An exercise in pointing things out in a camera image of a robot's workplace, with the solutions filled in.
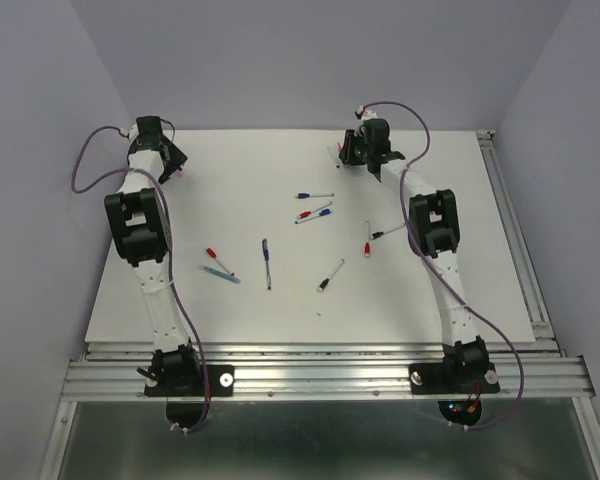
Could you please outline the blue ballpoint pen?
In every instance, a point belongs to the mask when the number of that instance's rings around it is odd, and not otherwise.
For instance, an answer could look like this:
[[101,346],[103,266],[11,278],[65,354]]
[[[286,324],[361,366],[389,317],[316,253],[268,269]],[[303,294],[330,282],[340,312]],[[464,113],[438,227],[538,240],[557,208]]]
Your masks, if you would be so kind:
[[263,257],[264,257],[264,262],[265,262],[267,290],[271,291],[272,290],[272,279],[271,279],[270,255],[269,255],[269,247],[268,247],[267,239],[264,238],[262,240],[261,244],[262,244],[262,252],[263,252]]

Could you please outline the light blue transparent pen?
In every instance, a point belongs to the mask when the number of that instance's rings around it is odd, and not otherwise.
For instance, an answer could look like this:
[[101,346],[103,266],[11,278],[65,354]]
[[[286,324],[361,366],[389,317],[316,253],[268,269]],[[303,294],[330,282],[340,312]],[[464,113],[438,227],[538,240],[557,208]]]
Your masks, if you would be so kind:
[[236,277],[234,275],[231,275],[229,273],[226,273],[224,271],[220,271],[220,270],[217,270],[215,268],[212,268],[212,267],[209,267],[209,266],[206,266],[206,265],[200,265],[199,269],[201,271],[204,271],[204,272],[206,272],[208,274],[214,275],[214,276],[216,276],[218,278],[222,278],[222,279],[224,279],[226,281],[229,281],[231,283],[234,283],[234,284],[240,284],[241,283],[241,279],[240,278],[238,278],[238,277]]

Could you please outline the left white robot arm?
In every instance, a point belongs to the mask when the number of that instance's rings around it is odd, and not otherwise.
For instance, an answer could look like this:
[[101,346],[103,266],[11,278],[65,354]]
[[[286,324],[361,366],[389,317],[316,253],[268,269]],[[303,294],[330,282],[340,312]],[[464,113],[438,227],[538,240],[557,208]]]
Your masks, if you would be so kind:
[[127,170],[104,207],[119,257],[135,275],[159,357],[192,356],[190,335],[173,293],[173,240],[160,186],[187,161],[158,116],[141,116],[129,132]]

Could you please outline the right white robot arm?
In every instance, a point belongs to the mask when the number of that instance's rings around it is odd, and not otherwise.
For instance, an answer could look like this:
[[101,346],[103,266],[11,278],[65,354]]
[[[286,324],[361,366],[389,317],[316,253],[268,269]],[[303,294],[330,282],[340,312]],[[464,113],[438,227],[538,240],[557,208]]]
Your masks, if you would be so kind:
[[339,158],[346,166],[364,166],[381,184],[399,195],[408,242],[429,276],[446,353],[483,350],[485,344],[463,299],[458,247],[459,216],[455,194],[438,189],[411,170],[411,162],[392,149],[390,126],[373,112],[345,131]]

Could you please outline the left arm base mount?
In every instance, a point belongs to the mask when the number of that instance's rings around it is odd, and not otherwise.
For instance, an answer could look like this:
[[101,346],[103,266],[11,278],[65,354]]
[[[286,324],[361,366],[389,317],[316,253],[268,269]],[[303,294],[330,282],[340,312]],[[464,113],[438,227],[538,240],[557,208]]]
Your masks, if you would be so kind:
[[148,368],[136,372],[144,379],[144,395],[167,399],[165,416],[172,430],[184,434],[199,430],[214,397],[233,395],[235,368],[230,364],[203,364],[191,345],[157,350]]

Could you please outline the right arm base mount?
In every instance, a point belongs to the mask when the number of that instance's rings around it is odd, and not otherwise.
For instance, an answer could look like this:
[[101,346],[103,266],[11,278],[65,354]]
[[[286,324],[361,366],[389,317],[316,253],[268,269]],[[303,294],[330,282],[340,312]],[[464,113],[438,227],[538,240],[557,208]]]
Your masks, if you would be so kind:
[[476,427],[481,418],[482,396],[501,390],[495,365],[480,336],[469,343],[444,345],[439,362],[413,363],[408,371],[413,395],[439,396],[443,418],[467,429]]

